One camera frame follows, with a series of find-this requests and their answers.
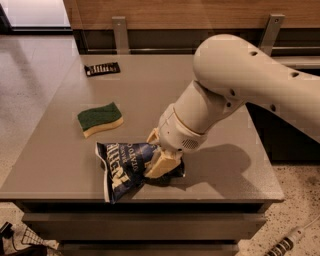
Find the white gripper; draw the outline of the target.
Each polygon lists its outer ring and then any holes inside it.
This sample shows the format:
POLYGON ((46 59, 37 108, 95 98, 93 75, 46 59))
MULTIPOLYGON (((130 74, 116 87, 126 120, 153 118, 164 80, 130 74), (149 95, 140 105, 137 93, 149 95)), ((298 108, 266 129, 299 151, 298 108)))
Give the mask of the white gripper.
POLYGON ((208 111, 205 108, 170 104, 161 115, 158 128, 154 128, 147 138, 149 144, 160 144, 165 150, 154 151, 144 176, 156 179, 175 169, 181 163, 181 152, 194 152, 206 141, 207 130, 208 111))

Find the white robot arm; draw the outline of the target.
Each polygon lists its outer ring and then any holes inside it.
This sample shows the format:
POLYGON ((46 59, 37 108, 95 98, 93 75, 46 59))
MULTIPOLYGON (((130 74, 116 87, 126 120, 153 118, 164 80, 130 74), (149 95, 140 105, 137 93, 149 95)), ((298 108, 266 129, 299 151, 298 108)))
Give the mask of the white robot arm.
POLYGON ((320 141, 320 77, 284 66, 246 40, 220 34, 206 39, 193 58, 195 79, 170 104, 147 141, 156 144, 144 175, 155 179, 196 151, 218 122, 246 103, 280 117, 320 141))

